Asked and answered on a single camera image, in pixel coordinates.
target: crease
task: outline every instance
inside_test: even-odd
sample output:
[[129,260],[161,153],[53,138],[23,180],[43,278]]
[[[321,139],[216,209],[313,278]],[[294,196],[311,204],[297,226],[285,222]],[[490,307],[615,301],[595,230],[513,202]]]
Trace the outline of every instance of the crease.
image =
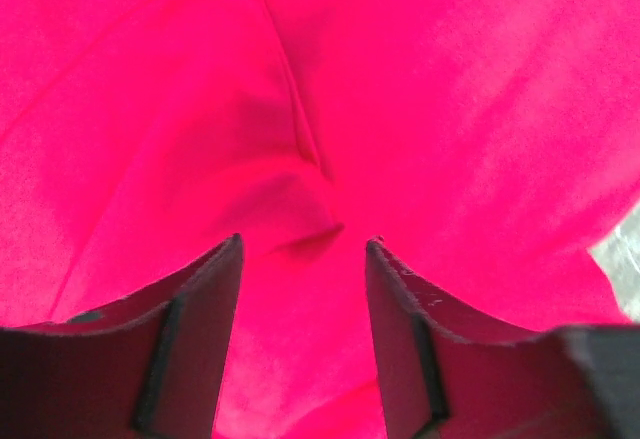
[[120,25],[131,19],[136,13],[145,9],[153,2],[157,0],[142,0],[137,2],[134,6],[127,9],[124,13],[121,13],[114,19],[111,23],[106,25],[102,30],[89,42],[88,45],[84,47],[76,56],[73,57],[65,66],[63,66],[58,73],[54,74],[53,78],[49,80],[44,86],[42,86],[38,92],[34,94],[34,96],[29,100],[29,102],[24,106],[21,112],[19,112],[16,117],[9,122],[7,127],[0,132],[0,147],[4,145],[7,141],[11,133],[16,129],[16,127],[25,119],[27,114],[31,112],[47,95],[48,93],[54,89],[54,87],[60,83],[65,77],[69,75],[78,65],[82,63],[82,60],[91,54],[100,43],[108,37],[112,32],[114,32]]
[[289,55],[287,54],[287,51],[284,47],[284,43],[282,42],[282,36],[280,35],[280,31],[278,30],[274,20],[274,13],[270,9],[269,3],[267,0],[262,0],[262,8],[264,11],[265,18],[269,23],[269,26],[272,29],[273,35],[276,40],[276,44],[277,44],[276,53],[280,59],[281,66],[282,66],[281,73],[283,74],[284,79],[289,87],[292,112],[295,114],[296,118],[298,119],[298,121],[294,122],[293,124],[298,152],[303,158],[305,157],[306,154],[302,152],[303,148],[302,148],[302,145],[300,144],[300,138],[298,137],[298,134],[297,134],[298,123],[300,123],[299,125],[302,126],[303,128],[301,132],[307,138],[309,138],[309,145],[311,147],[311,155],[312,155],[311,159],[313,160],[315,165],[320,169],[322,176],[328,180],[329,174],[328,174],[326,161],[323,160],[322,155],[319,153],[318,141],[311,130],[307,113],[304,108],[302,99],[300,97],[298,81],[296,80],[295,75],[293,74],[293,70],[291,69],[291,61],[289,59]]
[[369,389],[372,386],[377,386],[378,380],[376,379],[371,379],[369,381],[363,382],[358,386],[353,387],[352,389],[343,392],[342,394],[339,394],[337,396],[331,397],[330,399],[326,399],[323,402],[320,402],[318,404],[316,404],[311,410],[305,412],[304,414],[302,414],[301,416],[297,417],[296,419],[292,420],[292,424],[287,427],[287,429],[283,432],[282,437],[287,437],[289,434],[295,432],[295,428],[296,426],[298,426],[301,422],[303,422],[306,418],[312,416],[313,414],[316,414],[318,411],[322,411],[324,409],[327,409],[331,406],[333,406],[336,403],[339,403],[345,399],[348,399],[351,396],[357,396],[358,394],[366,391],[367,389]]
[[[51,90],[58,82],[60,82],[60,80],[64,76],[66,76],[71,70],[73,70],[78,64],[80,64],[82,59],[84,57],[86,57],[88,54],[90,54],[102,42],[102,40],[104,38],[106,38],[110,33],[112,33],[119,25],[123,24],[125,21],[127,21],[128,19],[133,17],[133,15],[135,15],[137,12],[143,10],[145,7],[148,7],[154,1],[156,1],[156,0],[144,0],[141,3],[138,3],[135,7],[131,8],[130,10],[128,10],[125,14],[121,15],[116,21],[114,21],[107,28],[105,28],[98,35],[98,37],[80,55],[78,55],[61,73],[59,73],[50,84],[45,86],[45,88],[43,88],[40,91],[40,93],[37,95],[36,98],[34,98],[34,100],[31,102],[31,104],[29,106],[27,106],[27,108],[5,130],[5,134],[0,136],[0,147],[2,145],[2,142],[9,136],[9,131],[15,128],[15,126],[20,121],[20,119],[24,118],[26,113],[29,112],[31,109],[33,109],[33,107],[35,107],[37,102],[39,100],[41,100],[43,97],[46,96],[46,93],[49,90]],[[157,123],[157,119],[156,119],[156,121],[152,121],[151,124],[149,125],[149,128],[147,129],[147,131],[145,132],[144,136],[140,140],[140,143],[134,149],[134,152],[133,152],[133,154],[131,156],[131,159],[127,162],[127,165],[124,167],[124,169],[120,173],[119,179],[117,181],[115,181],[115,184],[114,184],[112,190],[109,192],[107,200],[105,201],[104,206],[101,208],[100,213],[97,215],[97,217],[96,217],[95,221],[93,222],[93,224],[91,225],[89,231],[87,232],[85,237],[83,237],[82,241],[80,242],[79,247],[76,249],[75,253],[71,257],[71,260],[69,262],[69,266],[67,268],[67,271],[65,272],[65,274],[64,274],[64,276],[62,278],[62,281],[60,282],[60,285],[59,285],[58,290],[56,292],[56,295],[55,295],[55,298],[53,300],[53,303],[52,303],[52,305],[51,305],[51,307],[49,309],[49,312],[47,314],[47,320],[49,320],[49,321],[52,320],[56,310],[58,309],[58,307],[60,305],[60,301],[62,300],[62,295],[64,294],[64,291],[65,291],[65,289],[67,288],[67,286],[69,284],[69,281],[71,279],[71,276],[72,276],[73,272],[75,271],[75,268],[77,267],[78,263],[80,262],[80,259],[84,255],[84,252],[85,252],[87,246],[89,245],[89,243],[91,242],[91,239],[93,238],[96,230],[98,229],[98,227],[102,223],[106,212],[109,210],[109,207],[111,206],[111,203],[113,202],[115,196],[117,195],[118,190],[122,186],[124,178],[127,176],[128,172],[131,170],[132,166],[135,164],[136,158],[140,155],[140,153],[142,151],[142,146],[148,140],[148,138],[149,138],[149,136],[151,134],[151,131],[153,130],[153,128],[154,128],[156,123]]]
[[[545,47],[552,42],[552,39],[563,31],[563,18],[568,14],[567,10],[571,5],[575,4],[577,0],[561,0],[560,5],[553,9],[549,14],[549,22],[546,27],[540,31],[538,37],[535,41],[534,46],[530,49],[529,53],[526,57],[520,62],[520,64],[515,67],[509,77],[509,79],[505,82],[499,94],[494,96],[493,100],[482,109],[476,115],[475,122],[481,124],[488,124],[490,118],[497,113],[502,108],[508,107],[510,104],[515,103],[524,92],[527,90],[527,85],[533,80],[533,75],[531,72],[541,69],[547,62],[541,61],[539,58],[543,57],[542,52]],[[471,144],[463,143],[460,148],[464,148],[467,152],[466,154],[471,154],[469,151],[474,151],[476,156],[481,159],[478,167],[471,168],[468,170],[469,177],[469,187],[467,190],[473,190],[474,185],[478,183],[487,183],[490,182],[487,179],[488,174],[491,174],[494,168],[487,168],[484,164],[482,164],[482,158],[493,157],[491,154],[486,154],[487,149],[492,147],[495,141],[492,140],[492,137],[497,136],[500,130],[504,130],[505,128],[512,127],[512,121],[503,121],[497,124],[496,127],[493,128],[483,128],[485,131],[482,135],[476,134],[473,136],[473,143],[476,144],[474,147]],[[513,209],[517,209],[519,204],[521,204],[522,200],[528,200],[527,195],[522,196],[521,200],[518,203],[514,203]],[[539,256],[540,251],[544,251],[547,248],[553,249],[555,242],[553,239],[549,239],[540,246],[534,248],[530,252],[519,251],[520,259],[528,262]]]

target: pink cloth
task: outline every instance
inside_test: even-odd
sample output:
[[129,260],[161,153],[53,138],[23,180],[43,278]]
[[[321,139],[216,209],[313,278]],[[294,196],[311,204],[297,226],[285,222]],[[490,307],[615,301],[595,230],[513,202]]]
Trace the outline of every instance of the pink cloth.
[[626,321],[586,248],[640,196],[638,0],[0,4],[0,321],[240,232],[214,437],[384,437],[374,235],[511,324]]

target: pink fabric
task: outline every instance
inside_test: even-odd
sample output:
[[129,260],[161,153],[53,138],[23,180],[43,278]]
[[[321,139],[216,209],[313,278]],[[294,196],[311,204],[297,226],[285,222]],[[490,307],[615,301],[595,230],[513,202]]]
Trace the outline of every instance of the pink fabric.
[[0,321],[242,233],[215,437],[384,437],[373,235],[519,327],[625,321],[586,248],[640,196],[637,0],[0,4]]

